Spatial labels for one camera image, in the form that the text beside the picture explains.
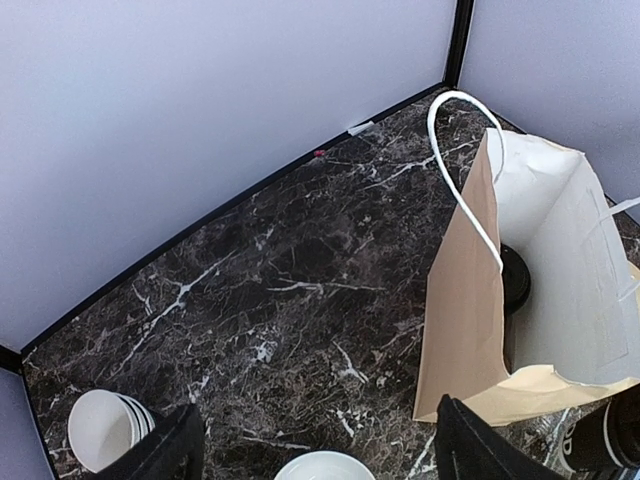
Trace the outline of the stack of paper cups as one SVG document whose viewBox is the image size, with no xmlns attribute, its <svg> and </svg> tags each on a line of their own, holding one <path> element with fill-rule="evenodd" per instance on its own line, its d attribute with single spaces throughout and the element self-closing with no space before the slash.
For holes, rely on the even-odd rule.
<svg viewBox="0 0 640 480">
<path fill-rule="evenodd" d="M 91 473 L 98 473 L 129 452 L 156 427 L 153 414 L 138 400 L 96 389 L 81 395 L 67 422 L 73 454 Z"/>
</svg>

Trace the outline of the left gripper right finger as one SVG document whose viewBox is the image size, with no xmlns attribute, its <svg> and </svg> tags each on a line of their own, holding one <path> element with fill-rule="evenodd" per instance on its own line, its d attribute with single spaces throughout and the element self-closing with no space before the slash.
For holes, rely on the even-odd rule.
<svg viewBox="0 0 640 480">
<path fill-rule="evenodd" d="M 443 480 L 561 477 L 513 447 L 463 402 L 448 395 L 437 407 L 435 457 Z"/>
</svg>

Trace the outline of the brown paper bag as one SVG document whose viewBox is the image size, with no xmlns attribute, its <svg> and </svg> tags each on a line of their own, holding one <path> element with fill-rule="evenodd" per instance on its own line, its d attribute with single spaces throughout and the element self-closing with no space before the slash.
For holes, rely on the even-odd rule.
<svg viewBox="0 0 640 480">
<path fill-rule="evenodd" d="M 639 381 L 639 272 L 586 155 L 485 130 L 427 278 L 413 417 L 464 402 L 493 426 Z"/>
</svg>

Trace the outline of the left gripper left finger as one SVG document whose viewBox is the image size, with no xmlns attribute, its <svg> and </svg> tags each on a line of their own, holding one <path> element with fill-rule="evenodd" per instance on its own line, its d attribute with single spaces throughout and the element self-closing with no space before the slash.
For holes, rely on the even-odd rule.
<svg viewBox="0 0 640 480">
<path fill-rule="evenodd" d="M 100 479 L 172 479 L 184 464 L 184 479 L 202 479 L 205 432 L 196 404 L 178 406 Z"/>
</svg>

